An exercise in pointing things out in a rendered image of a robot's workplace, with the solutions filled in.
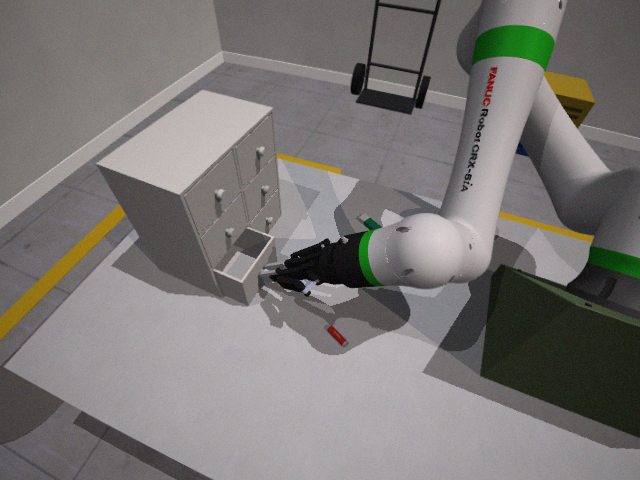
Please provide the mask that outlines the small white chest of drawers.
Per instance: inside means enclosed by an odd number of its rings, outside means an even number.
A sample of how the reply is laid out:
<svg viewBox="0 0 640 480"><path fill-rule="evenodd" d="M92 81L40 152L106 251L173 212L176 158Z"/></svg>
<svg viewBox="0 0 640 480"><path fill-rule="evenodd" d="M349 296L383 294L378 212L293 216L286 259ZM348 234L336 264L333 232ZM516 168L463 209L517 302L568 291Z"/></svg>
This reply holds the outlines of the small white chest of drawers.
<svg viewBox="0 0 640 480"><path fill-rule="evenodd" d="M269 114L275 152L242 187L235 146ZM198 235L183 195L230 150L240 191ZM273 156L281 216L273 108L201 90L96 165L159 270L221 298L213 269L274 194L249 221L243 189ZM200 237L239 193L247 225L211 268Z"/></svg>

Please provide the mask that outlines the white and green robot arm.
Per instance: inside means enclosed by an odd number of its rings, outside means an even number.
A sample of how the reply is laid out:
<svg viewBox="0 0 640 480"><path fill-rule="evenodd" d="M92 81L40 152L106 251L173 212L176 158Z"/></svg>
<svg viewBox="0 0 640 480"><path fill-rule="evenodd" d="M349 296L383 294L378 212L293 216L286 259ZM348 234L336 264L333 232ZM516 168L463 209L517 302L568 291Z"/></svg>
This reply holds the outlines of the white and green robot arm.
<svg viewBox="0 0 640 480"><path fill-rule="evenodd" d="M640 320L640 165L611 172L544 77L566 4L482 0L457 42L470 79L439 214L341 237L333 263L345 286L434 289L481 276L520 141L559 220L594 235L565 291Z"/></svg>

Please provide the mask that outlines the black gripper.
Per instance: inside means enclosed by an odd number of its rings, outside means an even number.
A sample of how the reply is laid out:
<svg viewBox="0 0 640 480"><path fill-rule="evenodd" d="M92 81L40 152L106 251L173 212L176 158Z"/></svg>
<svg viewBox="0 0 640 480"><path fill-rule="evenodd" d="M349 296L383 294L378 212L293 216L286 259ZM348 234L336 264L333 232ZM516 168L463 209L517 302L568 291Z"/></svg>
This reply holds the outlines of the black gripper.
<svg viewBox="0 0 640 480"><path fill-rule="evenodd" d="M325 239L318 244L292 253L291 258L286 261L265 264L264 268L270 271L263 271L258 275L266 283L277 282L282 288L301 292L306 297L310 296L310 289L314 285L322 283L343 284L336 274L333 263L336 243ZM309 281L304 281L304 279Z"/></svg>

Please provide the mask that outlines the grey drawer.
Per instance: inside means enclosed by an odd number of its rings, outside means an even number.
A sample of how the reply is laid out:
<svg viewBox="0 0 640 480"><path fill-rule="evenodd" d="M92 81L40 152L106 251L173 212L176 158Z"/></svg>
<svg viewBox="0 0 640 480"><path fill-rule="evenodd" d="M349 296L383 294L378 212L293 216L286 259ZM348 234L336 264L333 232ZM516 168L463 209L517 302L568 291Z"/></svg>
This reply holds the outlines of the grey drawer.
<svg viewBox="0 0 640 480"><path fill-rule="evenodd" d="M222 294L249 305L264 283L258 274L275 262L275 237L246 227L213 273Z"/></svg>
<svg viewBox="0 0 640 480"><path fill-rule="evenodd" d="M249 221L277 187L276 158L273 156L243 189Z"/></svg>
<svg viewBox="0 0 640 480"><path fill-rule="evenodd" d="M200 237L211 268L214 267L246 225L247 219L242 195L239 193Z"/></svg>
<svg viewBox="0 0 640 480"><path fill-rule="evenodd" d="M239 191L233 150L230 150L183 195L198 235Z"/></svg>
<svg viewBox="0 0 640 480"><path fill-rule="evenodd" d="M235 151L243 187L275 152L270 114L235 146Z"/></svg>
<svg viewBox="0 0 640 480"><path fill-rule="evenodd" d="M250 228L266 233L280 216L278 189L250 222ZM275 219L275 220L274 220ZM272 224L272 225L271 225Z"/></svg>

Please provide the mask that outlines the red cylinder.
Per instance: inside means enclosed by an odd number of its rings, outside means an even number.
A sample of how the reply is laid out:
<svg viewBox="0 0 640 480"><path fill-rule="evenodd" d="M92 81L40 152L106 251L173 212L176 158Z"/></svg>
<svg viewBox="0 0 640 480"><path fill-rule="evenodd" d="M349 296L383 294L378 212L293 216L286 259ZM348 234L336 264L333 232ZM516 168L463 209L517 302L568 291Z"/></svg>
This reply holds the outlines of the red cylinder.
<svg viewBox="0 0 640 480"><path fill-rule="evenodd" d="M327 331L342 345L342 346L346 346L347 345L347 341L345 338L343 338L343 336L333 327L330 326Z"/></svg>

